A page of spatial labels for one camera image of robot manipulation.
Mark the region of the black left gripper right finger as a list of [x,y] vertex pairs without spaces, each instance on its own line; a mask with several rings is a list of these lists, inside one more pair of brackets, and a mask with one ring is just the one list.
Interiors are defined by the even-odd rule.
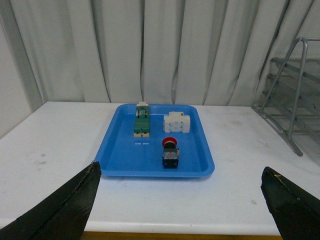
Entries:
[[268,166],[261,180],[261,191],[282,239],[318,240],[320,200]]

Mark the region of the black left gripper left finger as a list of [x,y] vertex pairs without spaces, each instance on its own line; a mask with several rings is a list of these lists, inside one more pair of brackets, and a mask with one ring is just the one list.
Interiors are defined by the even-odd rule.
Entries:
[[79,240],[96,198],[101,167],[92,162],[0,230],[2,240]]

